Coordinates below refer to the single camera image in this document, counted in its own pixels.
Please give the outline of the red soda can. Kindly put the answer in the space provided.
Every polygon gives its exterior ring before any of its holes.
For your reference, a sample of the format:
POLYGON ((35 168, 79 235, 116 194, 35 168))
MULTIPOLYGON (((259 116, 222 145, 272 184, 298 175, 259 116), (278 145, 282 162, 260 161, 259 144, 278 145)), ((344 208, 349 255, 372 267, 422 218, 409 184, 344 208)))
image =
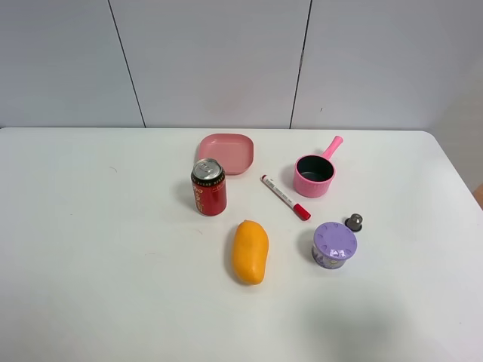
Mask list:
POLYGON ((191 180, 199 213, 216 216, 226 209, 226 174, 215 159, 197 161, 191 172, 191 180))

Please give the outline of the purple lidded jar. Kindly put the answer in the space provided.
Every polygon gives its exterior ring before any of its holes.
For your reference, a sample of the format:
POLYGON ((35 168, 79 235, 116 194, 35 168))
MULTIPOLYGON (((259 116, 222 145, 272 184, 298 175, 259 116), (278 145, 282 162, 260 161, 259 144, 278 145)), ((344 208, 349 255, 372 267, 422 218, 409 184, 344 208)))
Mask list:
POLYGON ((322 268, 338 269, 355 255, 357 247, 353 231, 338 222, 325 222, 315 230, 312 257, 322 268))

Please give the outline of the yellow mango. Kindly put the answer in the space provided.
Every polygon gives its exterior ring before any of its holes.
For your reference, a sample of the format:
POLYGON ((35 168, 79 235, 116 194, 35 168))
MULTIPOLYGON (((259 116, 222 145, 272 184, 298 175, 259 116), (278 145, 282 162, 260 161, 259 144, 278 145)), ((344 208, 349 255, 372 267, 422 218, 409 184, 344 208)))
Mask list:
POLYGON ((260 284, 265 277, 268 252, 265 229, 251 220, 240 223, 232 245, 232 268, 236 277, 248 285, 260 284))

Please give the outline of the red and white marker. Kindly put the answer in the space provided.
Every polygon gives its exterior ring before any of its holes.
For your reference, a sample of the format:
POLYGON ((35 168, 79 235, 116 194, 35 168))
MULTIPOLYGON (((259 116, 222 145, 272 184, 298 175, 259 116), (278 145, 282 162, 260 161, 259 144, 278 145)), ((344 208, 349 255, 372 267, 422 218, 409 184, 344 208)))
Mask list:
POLYGON ((286 205, 288 205, 297 217, 303 221, 308 221, 311 214, 299 203, 291 200, 267 175, 263 175, 261 182, 267 186, 279 199, 281 199, 286 205))

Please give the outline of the small grey capsule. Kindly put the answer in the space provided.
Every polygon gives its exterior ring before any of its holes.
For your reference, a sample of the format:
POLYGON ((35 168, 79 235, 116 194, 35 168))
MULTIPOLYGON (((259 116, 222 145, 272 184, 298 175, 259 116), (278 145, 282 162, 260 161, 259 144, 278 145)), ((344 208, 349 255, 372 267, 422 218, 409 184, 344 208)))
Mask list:
POLYGON ((345 220, 345 226, 352 232, 360 232, 362 230, 363 218, 358 213, 353 213, 345 220))

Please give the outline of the pink toy saucepan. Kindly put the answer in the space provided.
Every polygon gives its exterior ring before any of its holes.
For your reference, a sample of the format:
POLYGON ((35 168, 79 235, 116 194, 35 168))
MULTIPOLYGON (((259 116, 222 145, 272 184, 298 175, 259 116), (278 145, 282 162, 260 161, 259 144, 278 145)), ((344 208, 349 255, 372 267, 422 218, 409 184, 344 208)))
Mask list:
POLYGON ((307 198, 319 198, 329 189, 336 174, 331 156, 343 143, 343 138, 335 136, 329 147, 320 155, 305 155, 294 166, 293 186, 295 191, 307 198))

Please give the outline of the pink square plate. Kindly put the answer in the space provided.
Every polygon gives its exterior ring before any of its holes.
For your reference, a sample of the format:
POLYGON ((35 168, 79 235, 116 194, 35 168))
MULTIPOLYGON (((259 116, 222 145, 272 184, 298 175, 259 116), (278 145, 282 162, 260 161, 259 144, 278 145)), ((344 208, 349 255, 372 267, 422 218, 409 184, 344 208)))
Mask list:
POLYGON ((254 143, 239 133, 213 133, 198 145, 195 159, 213 158, 225 170, 226 175, 240 175, 252 165, 254 143))

